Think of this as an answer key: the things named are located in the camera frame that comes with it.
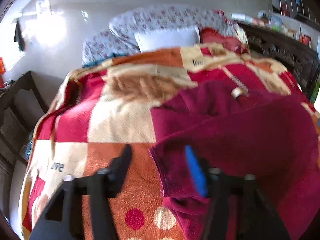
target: patchwork blanket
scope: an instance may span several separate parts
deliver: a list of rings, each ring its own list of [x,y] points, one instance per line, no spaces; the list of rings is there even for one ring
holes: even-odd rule
[[[119,238],[184,239],[175,217],[162,206],[162,189],[148,152],[156,142],[150,109],[207,79],[232,80],[284,96],[296,93],[318,132],[319,114],[282,64],[236,55],[220,44],[161,49],[73,70],[35,128],[19,203],[24,238],[65,175],[91,175],[129,143],[132,163],[123,190],[110,199]],[[84,197],[86,240],[92,239],[89,213]]]

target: cream polka dot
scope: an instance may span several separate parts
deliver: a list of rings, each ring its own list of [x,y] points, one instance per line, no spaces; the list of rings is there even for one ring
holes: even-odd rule
[[[172,228],[176,221],[176,218],[169,209],[165,207],[158,207],[153,215],[153,222],[155,223],[156,227],[162,230],[169,230]]]

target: carved wooden headboard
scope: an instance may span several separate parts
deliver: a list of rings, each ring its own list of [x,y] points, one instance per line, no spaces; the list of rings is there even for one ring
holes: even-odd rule
[[[238,24],[247,33],[250,49],[285,65],[310,99],[320,72],[317,53],[282,33],[241,22]]]

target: red pillow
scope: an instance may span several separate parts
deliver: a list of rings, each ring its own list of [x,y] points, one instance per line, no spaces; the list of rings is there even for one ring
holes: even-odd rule
[[[203,28],[200,31],[201,43],[219,43],[222,44],[225,49],[231,50],[236,54],[248,53],[246,46],[235,37],[224,37],[212,28]]]

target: maroon garment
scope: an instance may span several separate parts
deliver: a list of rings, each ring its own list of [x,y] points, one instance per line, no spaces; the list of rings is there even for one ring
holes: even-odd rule
[[[192,185],[183,152],[191,145],[228,175],[254,174],[291,239],[297,240],[320,207],[318,135],[311,117],[295,95],[249,91],[248,98],[236,100],[233,88],[231,83],[204,82],[151,110],[157,143],[150,153],[163,205],[186,239],[199,239],[208,199],[200,198]],[[231,207],[227,239],[234,239],[235,212]]]

